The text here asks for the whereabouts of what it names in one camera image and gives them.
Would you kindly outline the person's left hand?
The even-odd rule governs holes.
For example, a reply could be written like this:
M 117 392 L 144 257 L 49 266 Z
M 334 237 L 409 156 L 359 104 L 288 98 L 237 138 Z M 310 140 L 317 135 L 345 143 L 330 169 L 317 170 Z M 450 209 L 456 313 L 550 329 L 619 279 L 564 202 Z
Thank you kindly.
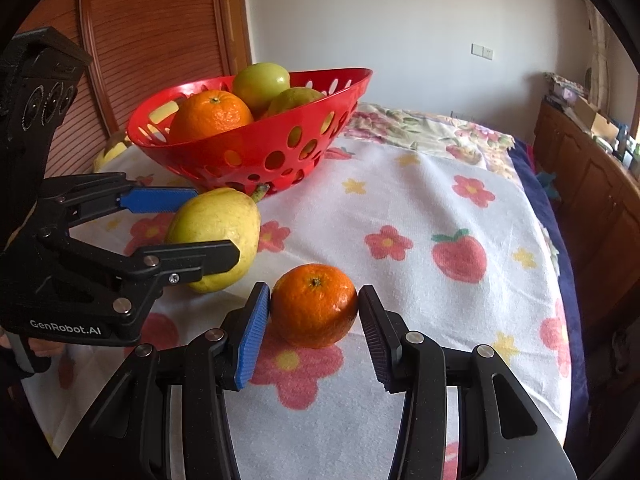
M 29 347 L 32 352 L 40 358 L 53 358 L 63 353 L 65 344 L 57 341 L 46 341 L 41 339 L 30 338 Z M 0 344 L 2 348 L 11 349 L 12 344 L 7 334 L 2 334 L 0 337 Z

